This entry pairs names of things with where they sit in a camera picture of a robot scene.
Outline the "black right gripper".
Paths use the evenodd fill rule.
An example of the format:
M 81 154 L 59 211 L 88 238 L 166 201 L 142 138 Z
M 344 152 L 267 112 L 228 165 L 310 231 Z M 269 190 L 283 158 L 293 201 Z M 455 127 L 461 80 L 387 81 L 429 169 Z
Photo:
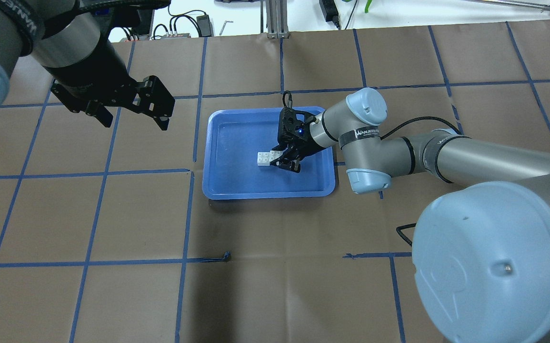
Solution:
M 271 160 L 269 165 L 299 173 L 302 159 L 326 150 L 325 147 L 317 144 L 311 135 L 310 124 L 316 121 L 317 117 L 308 111 L 283 107 L 278 123 L 278 145 L 272 149 L 282 151 L 283 154 Z

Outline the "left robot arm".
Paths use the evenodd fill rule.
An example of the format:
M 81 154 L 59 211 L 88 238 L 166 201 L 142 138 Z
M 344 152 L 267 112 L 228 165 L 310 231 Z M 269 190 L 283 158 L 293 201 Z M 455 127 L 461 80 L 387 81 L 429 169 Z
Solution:
M 109 128 L 109 107 L 124 107 L 168 129 L 175 99 L 157 76 L 137 81 L 109 41 L 113 20 L 100 10 L 155 10 L 168 0 L 0 0 L 0 106 L 20 57 L 32 56 L 52 77 L 51 92 L 68 111 Z

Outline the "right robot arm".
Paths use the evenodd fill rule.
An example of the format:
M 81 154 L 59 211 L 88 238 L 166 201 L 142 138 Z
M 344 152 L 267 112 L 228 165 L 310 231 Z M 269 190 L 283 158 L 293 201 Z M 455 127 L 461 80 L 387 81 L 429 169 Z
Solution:
M 316 114 L 282 94 L 273 167 L 341 149 L 356 194 L 423 176 L 446 191 L 414 223 L 410 245 L 422 307 L 446 343 L 550 343 L 550 153 L 473 139 L 444 128 L 392 138 L 388 107 L 363 88 Z

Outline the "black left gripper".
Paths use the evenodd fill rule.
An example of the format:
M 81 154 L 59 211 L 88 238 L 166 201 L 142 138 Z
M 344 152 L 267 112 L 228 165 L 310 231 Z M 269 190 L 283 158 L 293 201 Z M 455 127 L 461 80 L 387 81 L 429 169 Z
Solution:
M 70 111 L 84 111 L 105 128 L 111 128 L 113 115 L 105 106 L 131 103 L 130 111 L 144 114 L 160 130 L 168 130 L 174 96 L 155 75 L 135 87 L 135 80 L 111 43 L 98 43 L 87 57 L 72 65 L 46 70 L 57 81 L 57 86 L 51 87 L 57 89 L 55 96 Z

